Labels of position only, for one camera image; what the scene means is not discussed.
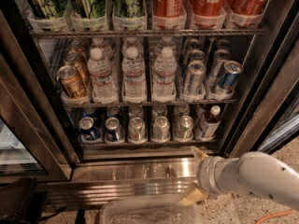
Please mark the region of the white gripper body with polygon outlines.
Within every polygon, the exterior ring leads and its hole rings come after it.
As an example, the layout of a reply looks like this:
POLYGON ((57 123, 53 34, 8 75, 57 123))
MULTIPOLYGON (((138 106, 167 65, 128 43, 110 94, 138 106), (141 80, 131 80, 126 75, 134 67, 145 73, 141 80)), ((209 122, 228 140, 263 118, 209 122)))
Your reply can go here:
POLYGON ((206 157, 198 165, 196 178, 200 189, 209 194, 223 194, 216 182, 216 164, 221 157, 206 157))

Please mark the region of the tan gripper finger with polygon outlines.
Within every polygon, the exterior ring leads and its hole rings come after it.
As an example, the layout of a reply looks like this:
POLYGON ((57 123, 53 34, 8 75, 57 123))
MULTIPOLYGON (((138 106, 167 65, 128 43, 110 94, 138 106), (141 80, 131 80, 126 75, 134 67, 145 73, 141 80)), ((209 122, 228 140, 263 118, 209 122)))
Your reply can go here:
POLYGON ((194 158, 199 162, 203 161, 204 159, 206 159, 208 157, 208 155, 204 151, 202 151, 201 149, 199 149, 195 146, 192 146, 191 150, 192 150, 192 154, 193 154, 194 158))
POLYGON ((183 196, 179 200, 182 206, 189 206, 197 202, 201 202, 208 197, 208 194, 196 186, 190 186, 186 189, 183 196))

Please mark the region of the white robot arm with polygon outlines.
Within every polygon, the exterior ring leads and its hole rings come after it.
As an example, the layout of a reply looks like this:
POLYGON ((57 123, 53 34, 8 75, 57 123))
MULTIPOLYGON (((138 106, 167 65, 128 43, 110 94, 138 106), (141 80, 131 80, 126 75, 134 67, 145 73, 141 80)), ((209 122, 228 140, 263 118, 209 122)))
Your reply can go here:
POLYGON ((228 193, 259 197, 299 210, 299 174, 286 163, 262 152, 247 152, 240 158, 208 156, 191 147, 197 161, 196 182, 179 203, 188 206, 209 195, 228 193))

